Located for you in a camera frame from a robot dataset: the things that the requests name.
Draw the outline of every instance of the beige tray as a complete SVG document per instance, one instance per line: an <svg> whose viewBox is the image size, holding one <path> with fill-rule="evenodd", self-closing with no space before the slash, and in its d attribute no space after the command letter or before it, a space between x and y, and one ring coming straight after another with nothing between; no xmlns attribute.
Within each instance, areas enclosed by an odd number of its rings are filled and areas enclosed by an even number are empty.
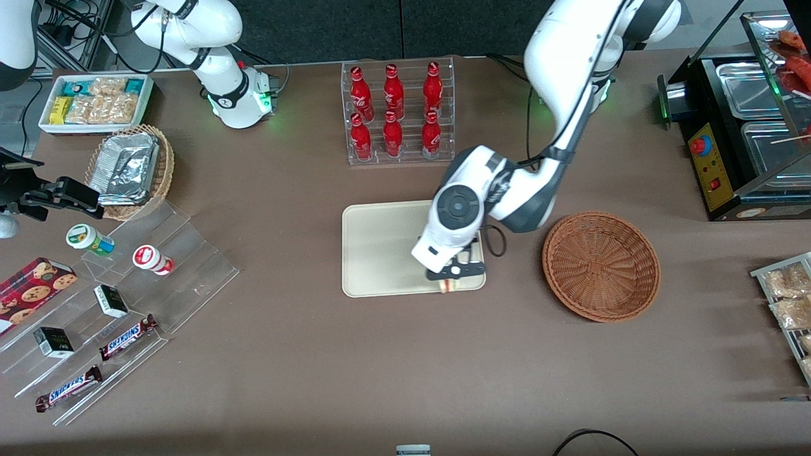
<svg viewBox="0 0 811 456"><path fill-rule="evenodd" d="M430 201L358 204L344 210L341 284L350 298L439 293L444 281L425 278L425 267L411 256L423 233ZM483 259L482 244L472 246L473 261ZM455 291L478 290L486 275L455 281Z"/></svg>

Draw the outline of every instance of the wooden skewer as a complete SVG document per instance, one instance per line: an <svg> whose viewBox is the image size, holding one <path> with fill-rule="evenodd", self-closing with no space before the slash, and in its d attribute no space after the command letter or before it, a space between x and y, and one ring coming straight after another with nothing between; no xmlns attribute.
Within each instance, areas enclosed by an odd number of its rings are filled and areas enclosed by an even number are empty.
<svg viewBox="0 0 811 456"><path fill-rule="evenodd" d="M795 136L793 138L786 138L785 140L776 140L776 141L770 142L769 144L787 143L788 141L804 140L806 138L811 138L811 135L802 135L802 136Z"/></svg>

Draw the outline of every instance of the coca-cola bottle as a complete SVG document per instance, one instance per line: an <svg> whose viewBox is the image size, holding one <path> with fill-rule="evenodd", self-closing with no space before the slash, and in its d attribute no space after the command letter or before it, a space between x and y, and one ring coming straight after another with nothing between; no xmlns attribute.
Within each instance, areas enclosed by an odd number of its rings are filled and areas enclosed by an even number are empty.
<svg viewBox="0 0 811 456"><path fill-rule="evenodd" d="M375 118L375 108L371 107L371 90L369 84L363 80L363 71L360 67L352 67L352 104L361 116L363 122L369 123Z"/></svg>
<svg viewBox="0 0 811 456"><path fill-rule="evenodd" d="M436 111L436 116L442 116L442 80L440 79L440 64L428 63L428 77L423 84L423 114Z"/></svg>
<svg viewBox="0 0 811 456"><path fill-rule="evenodd" d="M386 153L391 158L399 157L403 149L403 129L397 121L397 114L392 110L386 111L383 138L386 143Z"/></svg>
<svg viewBox="0 0 811 456"><path fill-rule="evenodd" d="M436 111L428 111L423 125L423 157L433 160L440 155L440 136L442 129L436 123Z"/></svg>
<svg viewBox="0 0 811 456"><path fill-rule="evenodd" d="M397 120L406 116L406 99L403 83L397 77L397 65L386 65L386 84L383 84L386 96L386 109L394 111Z"/></svg>
<svg viewBox="0 0 811 456"><path fill-rule="evenodd" d="M359 113L352 113L352 147L355 149L355 156L360 161L371 160L371 135L366 125L363 125L363 119Z"/></svg>

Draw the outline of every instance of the brown table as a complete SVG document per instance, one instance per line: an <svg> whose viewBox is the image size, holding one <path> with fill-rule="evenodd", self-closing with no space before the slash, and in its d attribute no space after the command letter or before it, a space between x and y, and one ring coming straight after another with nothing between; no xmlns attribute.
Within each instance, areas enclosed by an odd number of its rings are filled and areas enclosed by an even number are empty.
<svg viewBox="0 0 811 456"><path fill-rule="evenodd" d="M749 270L809 250L807 222L709 223L677 129L654 123L655 80L685 51L626 55L560 189L554 222L583 210L629 219L656 248L662 288L636 320L590 323L551 294L546 230L509 236L475 292L350 299L341 211L424 200L444 165L350 168L340 65L294 67L280 110L224 127L190 72L155 74L146 121L177 154L169 198L240 269L175 339L68 427L0 384L0 453L549 454L600 428L641 454L808 454L811 404ZM495 63L457 59L457 143L524 155L527 87ZM552 119L534 109L533 150ZM43 135L41 175L84 175L99 139ZM1 241L0 277L87 218L51 211ZM112 222L96 223L111 230ZM572 444L624 454L605 437Z"/></svg>

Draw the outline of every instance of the round wicker basket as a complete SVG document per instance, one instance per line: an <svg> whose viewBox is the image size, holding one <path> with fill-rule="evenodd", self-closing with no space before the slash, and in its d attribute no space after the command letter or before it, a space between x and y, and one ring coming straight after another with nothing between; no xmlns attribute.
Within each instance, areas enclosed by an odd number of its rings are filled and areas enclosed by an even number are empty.
<svg viewBox="0 0 811 456"><path fill-rule="evenodd" d="M630 320L659 292L659 258L627 221L585 212L558 222L543 244L543 273L555 295L594 321Z"/></svg>
<svg viewBox="0 0 811 456"><path fill-rule="evenodd" d="M140 206L105 206L104 218L112 218L120 222L129 220L135 213L145 207L155 207L155 203L159 203L166 198L169 193L169 186L172 184L172 173L174 172L174 152L172 144L166 140L166 136L155 127L149 125L138 125L136 127L129 127L121 131L116 131L113 136L117 135L134 135L135 133L149 133L161 142L161 149L158 152L158 163L155 166L155 174L152 178L152 188L149 191L149 200ZM90 176L96 168L96 159L101 151L101 144L96 148L96 152L90 159L90 166L84 173L84 184L90 183Z"/></svg>

